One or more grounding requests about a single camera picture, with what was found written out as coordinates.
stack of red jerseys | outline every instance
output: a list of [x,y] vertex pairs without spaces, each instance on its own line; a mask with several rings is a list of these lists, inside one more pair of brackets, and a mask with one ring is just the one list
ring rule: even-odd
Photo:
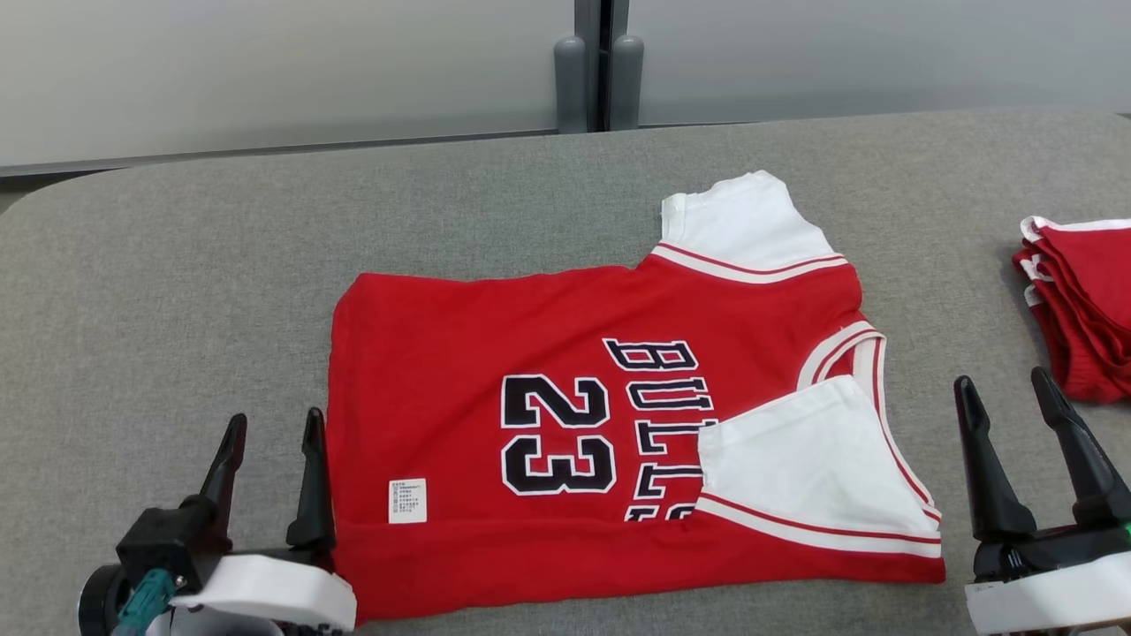
[[1013,265],[1048,344],[1053,376],[1072,399],[1131,395],[1131,220],[1060,225],[1030,216]]

care label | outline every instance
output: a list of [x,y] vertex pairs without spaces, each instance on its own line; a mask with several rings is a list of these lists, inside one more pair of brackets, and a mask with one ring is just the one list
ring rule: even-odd
[[389,482],[389,523],[428,521],[428,485],[423,479]]

gray cushion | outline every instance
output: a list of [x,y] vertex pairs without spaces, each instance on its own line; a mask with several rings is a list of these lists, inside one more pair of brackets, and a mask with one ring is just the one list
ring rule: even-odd
[[[943,512],[944,585],[792,582],[476,609],[385,634],[966,634],[975,542],[951,383],[969,373],[1019,497],[1073,501],[1028,371],[1018,222],[1131,216],[1131,124],[992,111],[197,161],[67,181],[0,215],[0,631],[74,629],[146,506],[199,488],[250,418],[231,533],[282,545],[330,312],[362,270],[482,278],[633,264],[658,204],[765,169],[857,266],[890,337],[893,435]],[[1131,412],[1085,407],[1131,476]]]

chicago bulls jersey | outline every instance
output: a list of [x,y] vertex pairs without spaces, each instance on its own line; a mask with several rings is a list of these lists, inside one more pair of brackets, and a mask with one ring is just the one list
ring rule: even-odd
[[674,195],[662,217],[633,268],[349,287],[327,436],[359,620],[942,581],[853,267],[765,172]]

white trim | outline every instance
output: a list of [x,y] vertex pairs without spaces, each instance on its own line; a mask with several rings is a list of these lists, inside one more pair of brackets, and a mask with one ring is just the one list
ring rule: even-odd
[[[942,557],[941,543],[921,543],[896,538],[857,536],[851,534],[832,534],[808,530],[803,527],[786,525],[770,521],[765,517],[751,515],[744,510],[732,508],[713,499],[700,497],[696,501],[696,510],[715,515],[753,531],[776,536],[793,543],[811,545],[813,548],[824,548],[828,550],[840,550],[845,552],[880,552],[886,555],[915,555],[938,559]],[[923,539],[939,539],[939,533],[923,536]]]
[[1044,216],[1026,216],[1021,220],[1021,235],[1030,243],[1043,239],[1041,231],[1045,227],[1061,232],[1098,232],[1103,230],[1131,230],[1131,218],[1103,218],[1085,223],[1053,223]]
[[[920,492],[926,496],[926,501],[923,501],[922,506],[923,510],[933,514],[935,517],[941,517],[942,514],[939,513],[939,510],[934,507],[934,498],[931,497],[931,491],[929,491],[926,487],[923,485],[923,482],[920,481],[918,476],[915,475],[915,471],[913,471],[912,467],[907,464],[907,459],[904,459],[903,453],[899,452],[899,446],[896,444],[896,440],[891,437],[891,429],[888,427],[888,402],[883,388],[883,359],[887,355],[888,351],[888,338],[883,336],[878,337],[875,340],[875,349],[877,352],[873,364],[874,369],[873,372],[870,373],[869,376],[871,378],[871,381],[874,383],[875,387],[875,397],[878,402],[875,405],[875,411],[880,415],[880,426],[883,427],[883,437],[888,439],[888,446],[891,447],[891,454],[895,456],[896,463],[899,464],[899,467],[903,469],[905,476],[910,479],[912,482],[914,482],[915,487],[918,488]],[[856,377],[857,384],[865,380],[863,380],[860,377]],[[865,393],[867,393],[869,396],[871,397],[872,395],[871,392],[865,390]],[[922,499],[918,492],[915,493],[915,497]]]
[[676,251],[667,246],[659,244],[651,250],[651,253],[658,256],[665,260],[675,263],[676,265],[682,265],[689,269],[694,269],[717,278],[726,278],[728,281],[737,281],[740,283],[753,283],[753,284],[767,284],[777,283],[794,276],[801,276],[802,274],[809,274],[810,272],[815,272],[818,269],[826,269],[829,267],[840,267],[841,265],[848,265],[848,261],[844,256],[839,253],[828,253],[822,257],[817,257],[815,259],[810,258],[792,265],[787,265],[779,269],[771,272],[757,272],[751,269],[745,269],[737,265],[731,265],[723,263],[718,259],[707,260],[706,257],[697,258],[694,256],[683,253],[683,251]]
[[1036,285],[1029,285],[1025,287],[1025,304],[1029,307],[1036,307],[1038,304],[1044,304],[1045,299],[1041,298],[1041,290]]
[[1041,255],[1039,252],[1033,253],[1030,258],[1022,258],[1021,260],[1019,260],[1018,265],[1021,266],[1021,270],[1025,272],[1025,275],[1028,276],[1030,281],[1044,281],[1046,283],[1055,283],[1056,281],[1053,280],[1052,276],[1050,276],[1048,274],[1042,274],[1041,270],[1037,269],[1037,265],[1041,264],[1042,256],[1043,255]]
[[925,513],[934,517],[941,516],[934,507],[931,491],[923,485],[907,461],[904,459],[899,446],[891,437],[891,429],[888,427],[888,407],[883,392],[883,358],[887,353],[887,338],[883,334],[875,330],[866,320],[860,320],[829,336],[813,347],[809,359],[802,366],[801,373],[797,376],[797,390],[824,380],[832,364],[848,353],[848,347],[852,347],[853,378],[867,395],[869,401],[875,401],[875,411],[880,416],[883,436],[891,447],[891,455],[896,463],[912,482],[908,487],[914,484],[926,497],[924,500],[918,492],[915,493],[916,499],[923,502],[922,508]]
[[814,346],[813,351],[810,352],[809,358],[805,360],[805,363],[802,364],[801,373],[797,375],[797,390],[812,386],[814,383],[819,381],[818,375],[821,376],[821,380],[824,379],[824,376],[828,375],[828,369],[824,368],[822,373],[821,363],[824,362],[824,360],[829,358],[832,352],[840,349],[848,341],[866,334],[875,334],[877,336],[880,336],[880,333],[877,332],[875,327],[872,327],[867,320],[860,320],[824,338],[824,341]]
[[679,242],[683,239],[684,215],[688,196],[676,192],[659,204],[659,238],[662,241]]

